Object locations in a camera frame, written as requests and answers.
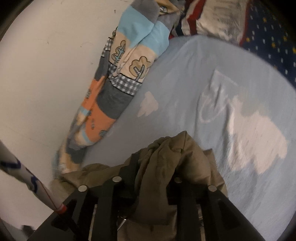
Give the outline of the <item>olive quilted hooded coat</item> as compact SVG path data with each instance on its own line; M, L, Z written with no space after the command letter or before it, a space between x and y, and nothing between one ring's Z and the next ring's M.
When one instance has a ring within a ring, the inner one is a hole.
M172 179L214 185L227 194L213 151L202 150L185 131L141 149L138 163L136 210L119 230L118 240L175 240L177 208L168 204L166 191Z

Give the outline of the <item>light blue cloud bedsheet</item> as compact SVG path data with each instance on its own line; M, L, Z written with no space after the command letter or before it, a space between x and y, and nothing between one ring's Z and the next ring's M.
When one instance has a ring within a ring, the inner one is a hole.
M179 37L83 164L122 164L186 131L214 152L231 202L265 240L295 213L295 88L254 54L205 36Z

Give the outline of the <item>patchwork cartoon rolled quilt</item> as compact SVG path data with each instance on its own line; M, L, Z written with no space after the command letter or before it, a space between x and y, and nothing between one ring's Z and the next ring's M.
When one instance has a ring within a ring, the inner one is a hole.
M168 48L184 1L133 1L108 38L94 78L69 133L57 151L53 174L78 171L86 149L104 138Z

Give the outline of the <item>navy starred striped pillow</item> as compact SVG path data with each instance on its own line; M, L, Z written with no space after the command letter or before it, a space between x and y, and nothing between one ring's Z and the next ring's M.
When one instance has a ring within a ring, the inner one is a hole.
M252 52L295 86L295 1L186 1L170 37L193 35Z

